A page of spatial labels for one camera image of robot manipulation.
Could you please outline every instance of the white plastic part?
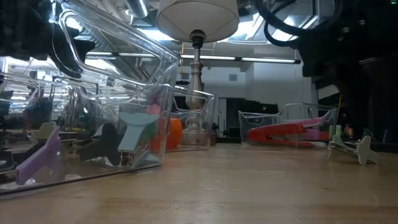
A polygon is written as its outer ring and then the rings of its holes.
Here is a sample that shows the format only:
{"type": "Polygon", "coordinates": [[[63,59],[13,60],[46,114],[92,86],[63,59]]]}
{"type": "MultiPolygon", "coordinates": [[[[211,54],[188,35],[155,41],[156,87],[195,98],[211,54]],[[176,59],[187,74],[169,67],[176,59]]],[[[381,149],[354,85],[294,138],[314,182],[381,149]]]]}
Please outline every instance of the white plastic part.
{"type": "Polygon", "coordinates": [[[333,140],[329,142],[329,160],[337,160],[342,155],[349,155],[358,158],[359,164],[365,166],[367,162],[377,164],[379,155],[371,148],[371,137],[365,136],[361,142],[356,143],[356,149],[352,149],[344,144],[337,135],[333,136],[333,140]]]}

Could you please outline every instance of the black cable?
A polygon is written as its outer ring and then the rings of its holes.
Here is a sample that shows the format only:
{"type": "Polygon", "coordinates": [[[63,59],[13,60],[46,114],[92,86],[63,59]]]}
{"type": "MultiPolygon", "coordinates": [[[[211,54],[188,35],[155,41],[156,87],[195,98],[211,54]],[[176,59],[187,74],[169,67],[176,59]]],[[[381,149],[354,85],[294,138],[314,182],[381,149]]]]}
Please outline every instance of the black cable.
{"type": "MultiPolygon", "coordinates": [[[[272,13],[273,14],[277,14],[279,11],[281,11],[285,7],[291,5],[291,4],[295,3],[295,2],[296,2],[296,0],[286,1],[285,3],[281,4],[280,6],[278,6],[275,10],[273,10],[272,13]]],[[[266,39],[270,43],[272,43],[272,44],[274,44],[274,45],[276,45],[278,47],[293,47],[293,46],[297,45],[297,43],[299,42],[299,38],[294,39],[294,40],[288,40],[288,41],[282,41],[282,40],[277,40],[277,39],[273,38],[271,36],[271,34],[269,33],[269,31],[268,31],[268,26],[269,26],[269,22],[268,22],[268,20],[266,20],[266,23],[264,24],[264,35],[266,36],[266,39]]]]}
{"type": "MultiPolygon", "coordinates": [[[[276,15],[279,11],[281,11],[285,7],[291,5],[295,2],[296,2],[296,0],[286,1],[285,3],[281,4],[275,10],[272,11],[273,15],[276,15]]],[[[331,19],[327,20],[326,22],[319,24],[313,30],[323,31],[323,30],[329,28],[330,26],[332,26],[340,18],[341,14],[343,12],[343,3],[342,3],[342,1],[338,0],[337,4],[338,5],[335,7],[335,13],[334,13],[335,16],[333,16],[331,19]]],[[[297,44],[299,43],[300,37],[297,37],[294,40],[288,40],[288,41],[282,41],[282,40],[277,40],[277,39],[273,38],[268,31],[268,26],[269,26],[269,21],[266,21],[266,23],[264,24],[264,35],[270,43],[272,43],[276,46],[279,46],[279,47],[292,47],[292,48],[295,48],[297,46],[297,44]]]]}
{"type": "Polygon", "coordinates": [[[291,35],[296,35],[296,36],[302,36],[302,35],[309,35],[309,34],[318,34],[324,29],[327,29],[328,26],[332,25],[340,16],[343,11],[343,0],[336,0],[337,2],[337,12],[336,14],[333,15],[333,17],[326,22],[323,26],[321,26],[321,29],[302,29],[294,26],[290,26],[286,24],[284,21],[280,20],[278,17],[275,16],[273,12],[270,12],[270,10],[267,8],[265,4],[263,4],[262,0],[254,0],[254,3],[259,11],[259,14],[273,27],[280,29],[281,31],[291,34],[291,35]]]}

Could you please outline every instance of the pink plastic part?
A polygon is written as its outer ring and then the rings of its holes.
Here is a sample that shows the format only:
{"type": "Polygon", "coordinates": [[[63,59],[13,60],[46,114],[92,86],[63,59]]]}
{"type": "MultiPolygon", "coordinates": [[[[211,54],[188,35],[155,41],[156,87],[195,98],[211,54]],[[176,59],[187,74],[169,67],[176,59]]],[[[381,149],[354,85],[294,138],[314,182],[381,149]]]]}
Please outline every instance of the pink plastic part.
{"type": "Polygon", "coordinates": [[[161,109],[160,109],[160,106],[159,106],[159,105],[153,104],[153,105],[150,105],[150,106],[145,110],[145,112],[148,113],[148,114],[151,114],[151,115],[154,115],[154,114],[160,115],[161,109]]]}
{"type": "Polygon", "coordinates": [[[60,160],[57,157],[57,152],[61,145],[61,140],[58,138],[59,132],[60,128],[55,128],[45,145],[16,167],[18,171],[16,183],[18,185],[24,185],[43,166],[47,166],[54,172],[59,171],[60,160]]]}

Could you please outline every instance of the white wall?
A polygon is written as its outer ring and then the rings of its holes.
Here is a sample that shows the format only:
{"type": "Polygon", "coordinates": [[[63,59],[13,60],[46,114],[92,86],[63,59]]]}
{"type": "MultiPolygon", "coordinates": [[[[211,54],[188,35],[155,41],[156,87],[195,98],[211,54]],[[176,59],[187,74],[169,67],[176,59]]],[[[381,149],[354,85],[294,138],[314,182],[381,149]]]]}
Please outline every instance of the white wall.
{"type": "MultiPolygon", "coordinates": [[[[190,73],[191,68],[182,67],[182,71],[190,73]]],[[[302,76],[302,65],[253,63],[246,73],[240,68],[204,67],[201,79],[205,84],[204,91],[217,96],[214,122],[220,126],[220,131],[224,130],[226,98],[277,103],[279,109],[287,103],[318,103],[315,84],[311,78],[302,76]],[[238,80],[229,81],[229,74],[237,74],[238,80]]]]}
{"type": "Polygon", "coordinates": [[[277,103],[279,109],[287,103],[317,103],[311,78],[302,76],[302,65],[254,63],[253,69],[253,80],[246,87],[248,100],[277,103]]]}
{"type": "MultiPolygon", "coordinates": [[[[190,73],[190,67],[182,67],[184,73],[190,73]]],[[[244,98],[245,97],[245,76],[240,68],[220,68],[203,67],[201,80],[205,84],[204,91],[222,98],[244,98]],[[237,74],[237,81],[230,81],[229,74],[237,74]]],[[[177,75],[177,81],[181,80],[181,75],[177,75]]]]}

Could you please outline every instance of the black equipment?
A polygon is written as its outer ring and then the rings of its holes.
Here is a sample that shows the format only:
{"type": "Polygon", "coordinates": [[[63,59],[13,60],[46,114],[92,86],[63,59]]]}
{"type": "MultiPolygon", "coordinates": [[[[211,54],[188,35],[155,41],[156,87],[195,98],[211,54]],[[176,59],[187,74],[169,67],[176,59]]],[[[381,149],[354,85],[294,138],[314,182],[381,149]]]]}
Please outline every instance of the black equipment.
{"type": "MultiPolygon", "coordinates": [[[[275,16],[296,0],[283,1],[272,11],[262,0],[254,2],[266,20],[267,40],[297,49],[303,76],[327,77],[338,87],[355,118],[354,130],[368,128],[378,140],[398,143],[397,0],[335,0],[334,15],[312,29],[292,27],[275,16]],[[297,38],[275,40],[269,25],[297,38]]],[[[360,139],[362,134],[356,131],[354,137],[360,139]]]]}

